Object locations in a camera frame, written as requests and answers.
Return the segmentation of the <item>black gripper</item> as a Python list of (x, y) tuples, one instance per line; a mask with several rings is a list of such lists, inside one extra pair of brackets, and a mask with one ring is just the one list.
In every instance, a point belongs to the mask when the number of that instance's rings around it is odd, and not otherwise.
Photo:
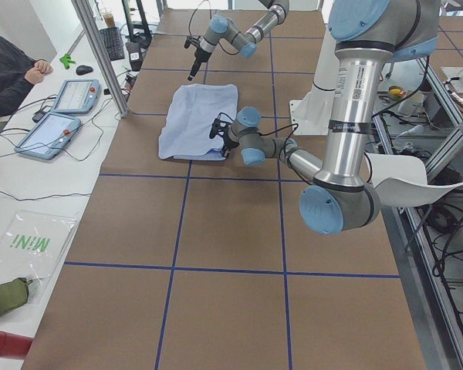
[(223, 139), (224, 143), (220, 154), (223, 157), (229, 157), (230, 152), (239, 147), (238, 137), (232, 132), (230, 125), (220, 128), (218, 135)]
[(212, 54), (212, 44), (209, 43), (205, 38), (193, 38), (191, 44), (196, 47), (194, 53), (194, 63), (191, 67), (191, 74), (188, 76), (188, 81), (192, 81), (197, 75), (201, 65), (206, 63)]

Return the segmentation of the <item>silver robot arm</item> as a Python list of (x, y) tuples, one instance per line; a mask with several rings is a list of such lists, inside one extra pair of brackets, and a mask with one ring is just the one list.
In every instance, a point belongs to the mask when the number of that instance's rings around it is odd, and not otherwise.
[(260, 1), (260, 3), (267, 8), (267, 12), (246, 32), (242, 32), (232, 19), (216, 14), (211, 17), (203, 35), (198, 37), (187, 36), (184, 47), (188, 49), (193, 45), (196, 48), (195, 60), (188, 81), (192, 81), (201, 65), (208, 62), (211, 54), (222, 39), (227, 41), (238, 54), (249, 59), (265, 36), (286, 20), (289, 14), (289, 1)]
[(336, 1), (327, 28), (340, 62), (328, 123), (326, 152), (319, 159), (290, 138), (258, 131), (259, 111), (247, 106), (224, 126), (213, 123), (225, 150), (239, 148), (247, 166), (278, 158), (309, 186), (299, 198), (306, 225), (338, 234), (370, 224), (380, 198), (360, 177), (379, 77), (385, 64), (430, 55), (437, 45), (439, 1)]

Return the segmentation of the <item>person's hand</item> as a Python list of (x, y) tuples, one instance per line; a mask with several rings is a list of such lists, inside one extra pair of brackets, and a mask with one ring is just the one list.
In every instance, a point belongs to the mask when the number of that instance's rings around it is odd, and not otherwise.
[(35, 62), (34, 66), (25, 74), (25, 80), (33, 85), (41, 83), (45, 76), (53, 71), (52, 66), (45, 60)]

